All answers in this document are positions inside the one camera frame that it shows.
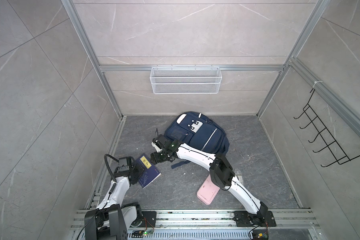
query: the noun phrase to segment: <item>navy blue backpack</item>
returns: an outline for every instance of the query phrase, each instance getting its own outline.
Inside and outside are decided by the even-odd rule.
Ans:
[[[186,112],[179,115],[164,132],[164,137],[178,139],[207,153],[226,154],[229,148],[224,130],[201,113]]]

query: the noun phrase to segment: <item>transparent plastic object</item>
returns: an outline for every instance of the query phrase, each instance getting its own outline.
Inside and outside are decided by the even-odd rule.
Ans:
[[[241,185],[244,185],[243,176],[241,175],[240,169],[235,168],[234,172],[235,172],[235,176],[237,176],[237,178],[239,179],[239,182],[241,183]]]

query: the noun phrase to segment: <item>white metal basket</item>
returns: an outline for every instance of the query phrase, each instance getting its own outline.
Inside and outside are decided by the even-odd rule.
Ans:
[[[154,94],[218,93],[221,71],[214,66],[153,67],[150,80]]]

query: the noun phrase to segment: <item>pink box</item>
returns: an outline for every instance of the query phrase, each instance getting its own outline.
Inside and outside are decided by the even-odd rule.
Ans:
[[[211,204],[213,199],[220,188],[213,184],[211,180],[211,175],[208,175],[200,189],[197,191],[197,197],[202,200],[206,205]]]

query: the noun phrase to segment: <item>book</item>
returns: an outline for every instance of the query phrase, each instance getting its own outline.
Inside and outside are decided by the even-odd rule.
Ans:
[[[145,168],[143,174],[139,178],[140,185],[145,188],[148,186],[151,182],[153,182],[156,178],[158,178],[161,173],[159,170],[152,165],[152,163],[149,160],[149,157],[147,157],[145,154],[140,156],[136,160],[143,168]]]

